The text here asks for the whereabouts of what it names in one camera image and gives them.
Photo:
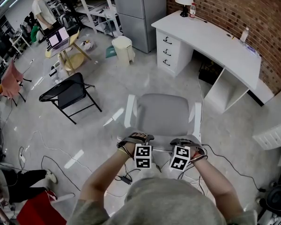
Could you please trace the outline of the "round wooden table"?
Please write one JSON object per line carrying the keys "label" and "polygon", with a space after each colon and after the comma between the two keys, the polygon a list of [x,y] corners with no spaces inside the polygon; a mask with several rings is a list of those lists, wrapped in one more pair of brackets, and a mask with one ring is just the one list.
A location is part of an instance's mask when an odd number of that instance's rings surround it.
{"label": "round wooden table", "polygon": [[76,44],[79,34],[80,31],[77,31],[77,33],[69,38],[68,46],[70,48],[77,49],[79,51],[78,53],[69,56],[66,52],[66,49],[56,53],[60,64],[63,66],[63,69],[68,75],[76,73],[76,69],[83,64],[85,58],[92,61],[92,59]]}

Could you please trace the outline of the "black folding chair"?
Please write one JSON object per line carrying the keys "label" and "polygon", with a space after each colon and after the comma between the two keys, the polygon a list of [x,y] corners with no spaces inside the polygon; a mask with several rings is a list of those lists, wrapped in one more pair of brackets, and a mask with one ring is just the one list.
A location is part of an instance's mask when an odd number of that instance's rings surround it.
{"label": "black folding chair", "polygon": [[[88,88],[95,88],[95,85],[85,83],[82,74],[78,72],[43,93],[39,97],[39,102],[52,103],[73,124],[76,124],[76,122],[72,119],[72,116],[92,106],[95,106],[99,110],[99,112],[102,112],[102,109],[88,93]],[[64,109],[72,106],[73,104],[81,101],[86,97],[91,100],[92,103],[90,105],[78,110],[71,115],[68,115],[64,112]]]}

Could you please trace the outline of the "grey refrigerator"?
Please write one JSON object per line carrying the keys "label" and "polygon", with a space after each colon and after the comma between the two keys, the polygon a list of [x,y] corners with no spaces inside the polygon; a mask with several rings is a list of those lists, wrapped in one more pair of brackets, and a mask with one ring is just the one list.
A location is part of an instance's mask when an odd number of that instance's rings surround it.
{"label": "grey refrigerator", "polygon": [[149,53],[156,47],[152,23],[166,16],[166,0],[114,0],[124,36],[134,48]]}

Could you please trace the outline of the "white desk with drawers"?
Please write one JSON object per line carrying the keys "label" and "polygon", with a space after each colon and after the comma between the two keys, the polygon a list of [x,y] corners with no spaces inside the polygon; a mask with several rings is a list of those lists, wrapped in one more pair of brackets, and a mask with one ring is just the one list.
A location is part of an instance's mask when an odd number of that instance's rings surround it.
{"label": "white desk with drawers", "polygon": [[238,39],[200,18],[181,17],[176,11],[152,24],[156,29],[157,66],[177,76],[198,51],[223,70],[204,100],[219,113],[232,107],[259,80],[261,57]]}

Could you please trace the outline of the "person's grey shirt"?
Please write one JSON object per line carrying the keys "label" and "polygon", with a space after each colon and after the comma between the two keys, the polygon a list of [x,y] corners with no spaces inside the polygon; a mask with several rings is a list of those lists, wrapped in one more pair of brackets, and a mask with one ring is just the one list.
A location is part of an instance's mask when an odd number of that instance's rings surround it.
{"label": "person's grey shirt", "polygon": [[112,216],[98,202],[78,200],[67,225],[257,225],[257,214],[249,210],[226,221],[209,198],[184,180],[145,178],[131,186]]}

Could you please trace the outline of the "white plastic bag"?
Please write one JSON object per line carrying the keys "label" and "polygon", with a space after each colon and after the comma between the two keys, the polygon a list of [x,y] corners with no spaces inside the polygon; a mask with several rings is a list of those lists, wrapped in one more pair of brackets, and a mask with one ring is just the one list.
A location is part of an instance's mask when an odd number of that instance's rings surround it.
{"label": "white plastic bag", "polygon": [[81,48],[84,50],[84,51],[89,51],[92,49],[92,47],[94,46],[94,43],[91,42],[90,40],[84,40],[82,41],[82,43],[80,44]]}

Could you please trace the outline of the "clear plastic storage box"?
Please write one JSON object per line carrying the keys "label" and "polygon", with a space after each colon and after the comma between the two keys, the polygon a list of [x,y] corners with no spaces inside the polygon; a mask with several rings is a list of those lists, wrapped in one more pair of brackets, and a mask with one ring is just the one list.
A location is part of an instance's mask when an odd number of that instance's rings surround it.
{"label": "clear plastic storage box", "polygon": [[53,66],[51,66],[49,77],[54,84],[58,84],[67,78],[67,73],[63,66],[59,62],[56,62]]}

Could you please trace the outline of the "white shelving rack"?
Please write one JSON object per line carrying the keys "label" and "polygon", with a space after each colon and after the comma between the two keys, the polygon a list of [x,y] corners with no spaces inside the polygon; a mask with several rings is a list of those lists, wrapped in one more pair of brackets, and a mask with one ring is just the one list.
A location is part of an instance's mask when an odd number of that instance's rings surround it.
{"label": "white shelving rack", "polygon": [[79,21],[94,32],[113,38],[123,35],[115,0],[67,0]]}

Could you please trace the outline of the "open laptop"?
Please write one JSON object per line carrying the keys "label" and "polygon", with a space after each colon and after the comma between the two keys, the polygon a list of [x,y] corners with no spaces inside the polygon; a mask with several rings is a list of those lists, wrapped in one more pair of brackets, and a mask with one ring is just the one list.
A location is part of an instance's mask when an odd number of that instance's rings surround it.
{"label": "open laptop", "polygon": [[51,49],[58,50],[64,49],[69,45],[69,34],[65,26],[61,26],[57,30],[53,31],[48,37],[49,46],[48,51]]}

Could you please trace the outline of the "person's left hand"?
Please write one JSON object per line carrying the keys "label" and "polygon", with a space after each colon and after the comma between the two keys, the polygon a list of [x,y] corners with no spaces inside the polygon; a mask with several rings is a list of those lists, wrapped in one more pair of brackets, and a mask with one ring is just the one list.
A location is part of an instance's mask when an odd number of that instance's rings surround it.
{"label": "person's left hand", "polygon": [[[141,145],[151,145],[150,142],[154,140],[153,135],[148,135],[145,133],[132,133],[128,137],[124,138],[117,144],[117,148],[124,152],[126,155],[128,155],[129,158],[134,159],[134,150],[135,150],[135,145],[137,143],[140,143]],[[128,144],[133,144],[134,145],[134,150],[133,153],[128,150],[126,145]]]}

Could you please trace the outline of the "white cabinet with cubby shelves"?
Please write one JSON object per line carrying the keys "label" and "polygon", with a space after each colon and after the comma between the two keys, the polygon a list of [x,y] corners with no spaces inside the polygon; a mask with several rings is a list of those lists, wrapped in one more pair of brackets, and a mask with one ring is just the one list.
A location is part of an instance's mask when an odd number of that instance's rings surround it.
{"label": "white cabinet with cubby shelves", "polygon": [[[278,125],[266,132],[253,135],[253,138],[264,150],[281,148],[281,125]],[[278,166],[281,166],[281,155]]]}

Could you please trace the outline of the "grey white armchair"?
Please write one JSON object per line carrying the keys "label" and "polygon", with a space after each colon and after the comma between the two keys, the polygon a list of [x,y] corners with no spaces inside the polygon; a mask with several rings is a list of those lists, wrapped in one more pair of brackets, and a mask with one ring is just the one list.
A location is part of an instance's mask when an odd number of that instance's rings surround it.
{"label": "grey white armchair", "polygon": [[129,95],[124,117],[122,140],[131,133],[143,132],[154,136],[153,150],[172,152],[170,142],[176,138],[191,141],[190,146],[201,145],[200,102],[189,105],[184,97],[150,93],[141,97]]}

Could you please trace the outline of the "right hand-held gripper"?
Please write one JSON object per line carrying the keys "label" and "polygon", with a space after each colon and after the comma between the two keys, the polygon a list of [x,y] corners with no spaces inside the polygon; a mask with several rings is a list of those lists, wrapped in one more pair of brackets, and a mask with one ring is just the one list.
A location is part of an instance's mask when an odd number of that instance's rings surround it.
{"label": "right hand-held gripper", "polygon": [[184,172],[190,162],[190,147],[176,145],[170,159],[170,169]]}

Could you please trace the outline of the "black power adapter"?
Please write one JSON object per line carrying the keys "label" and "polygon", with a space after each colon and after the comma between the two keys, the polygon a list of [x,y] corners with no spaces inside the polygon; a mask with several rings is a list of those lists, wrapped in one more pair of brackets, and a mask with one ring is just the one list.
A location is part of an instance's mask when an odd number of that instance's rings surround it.
{"label": "black power adapter", "polygon": [[124,182],[124,183],[126,183],[126,184],[128,184],[128,185],[131,185],[131,183],[132,183],[132,181],[133,181],[133,180],[132,180],[132,177],[131,177],[131,176],[128,176],[128,175],[126,175],[126,176],[119,176],[119,175],[117,175],[114,180],[116,180],[116,181],[122,181],[122,182]]}

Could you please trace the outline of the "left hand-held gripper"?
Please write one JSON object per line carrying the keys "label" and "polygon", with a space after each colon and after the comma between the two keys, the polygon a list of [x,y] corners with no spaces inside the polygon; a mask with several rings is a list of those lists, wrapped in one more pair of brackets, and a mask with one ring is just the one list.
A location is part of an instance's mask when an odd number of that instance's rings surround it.
{"label": "left hand-held gripper", "polygon": [[137,169],[150,169],[152,165],[152,146],[137,143],[134,150],[134,164]]}

